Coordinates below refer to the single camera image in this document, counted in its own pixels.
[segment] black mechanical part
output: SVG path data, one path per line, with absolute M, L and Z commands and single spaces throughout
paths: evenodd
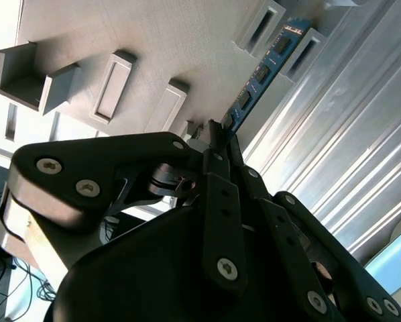
M 397 303 L 296 197 L 270 196 L 260 174 L 243 164 L 236 137 L 224 145 L 213 121 L 209 137 L 203 154 L 171 133 L 36 144 L 15 153 L 10 193 L 74 233 L 164 194 L 184 205 L 77 261 L 60 283 L 54 321 L 401 321 Z M 41 173 L 40 158 L 58 160 L 62 171 Z M 83 179 L 101 193 L 77 193 Z M 337 306 L 312 262 L 330 272 Z M 399 316 L 374 312 L 367 299 L 390 301 Z
M 52 176 L 40 172 L 36 162 L 47 157 L 58 160 L 63 171 Z M 87 231 L 98 227 L 104 215 L 157 203 L 162 195 L 150 185 L 160 165 L 177 164 L 186 173 L 197 171 L 201 162 L 200 153 L 171 133 L 30 144 L 14 153 L 7 186 L 37 214 L 67 229 Z M 100 186 L 97 197 L 77 193 L 76 183 L 84 179 Z
M 398 303 L 295 196 L 282 191 L 272 200 L 285 208 L 291 217 L 297 218 L 298 226 L 310 231 L 311 238 L 321 245 L 319 262 L 329 271 L 333 279 L 333 295 L 348 320 L 401 321 L 401 308 Z M 375 300 L 378 303 L 375 305 L 379 305 L 381 309 L 373 309 L 369 305 L 369 299 Z M 384 300 L 390 301 L 398 308 L 398 317 L 385 308 Z

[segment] rectangular slot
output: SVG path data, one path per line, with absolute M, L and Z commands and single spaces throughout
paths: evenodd
M 260 85 L 262 85 L 266 79 L 268 79 L 269 74 L 270 69 L 266 65 L 263 65 L 255 75 L 255 79 Z
M 134 60 L 120 50 L 111 55 L 90 117 L 105 124 L 112 120 Z
M 248 107 L 248 105 L 252 99 L 253 99 L 253 97 L 251 96 L 249 91 L 245 91 L 238 100 L 241 110 L 244 111 Z
M 306 57 L 308 57 L 308 55 L 312 52 L 312 50 L 314 49 L 315 45 L 317 44 L 316 41 L 311 40 L 306 47 L 304 48 L 304 50 L 302 51 L 302 53 L 300 54 L 300 56 L 296 59 L 296 61 L 294 62 L 294 64 L 290 67 L 290 70 L 288 71 L 288 76 L 291 78 L 293 77 L 297 70 L 299 69 L 300 65 L 302 65 L 302 63 L 305 61 Z
M 169 131 L 176 115 L 187 98 L 187 92 L 188 86 L 171 80 L 166 86 L 144 132 Z
M 5 128 L 5 138 L 14 142 L 15 123 L 17 119 L 17 106 L 10 104 L 8 107 L 7 127 Z
M 272 18 L 274 16 L 274 12 L 272 12 L 270 9 L 268 9 L 258 25 L 257 29 L 255 30 L 253 36 L 250 38 L 246 50 L 248 52 L 251 52 L 254 49 L 254 46 L 258 43 L 260 37 L 262 34 L 265 32 L 267 26 L 271 22 Z

